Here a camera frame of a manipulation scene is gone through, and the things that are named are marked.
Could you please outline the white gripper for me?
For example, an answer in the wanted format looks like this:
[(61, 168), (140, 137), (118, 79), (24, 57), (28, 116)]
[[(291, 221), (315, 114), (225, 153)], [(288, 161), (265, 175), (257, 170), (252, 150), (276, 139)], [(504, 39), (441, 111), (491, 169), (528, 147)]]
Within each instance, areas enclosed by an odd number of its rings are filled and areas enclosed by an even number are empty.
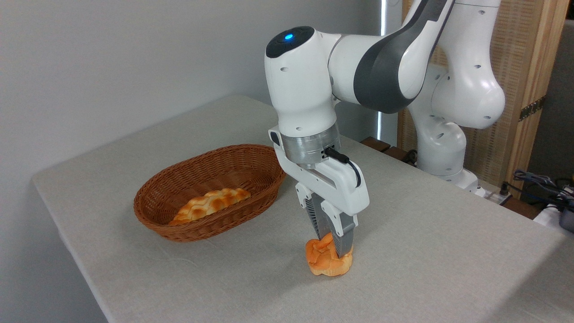
[(278, 145), (281, 139), (277, 127), (269, 129), (269, 137), (283, 171), (299, 182), (296, 184), (299, 203), (307, 211), (317, 238), (321, 240), (332, 233), (338, 258), (347, 255), (353, 246), (355, 214), (370, 203), (360, 167), (355, 166), (355, 171), (354, 163), (348, 165), (327, 158), (308, 170), (287, 159), (283, 146)]

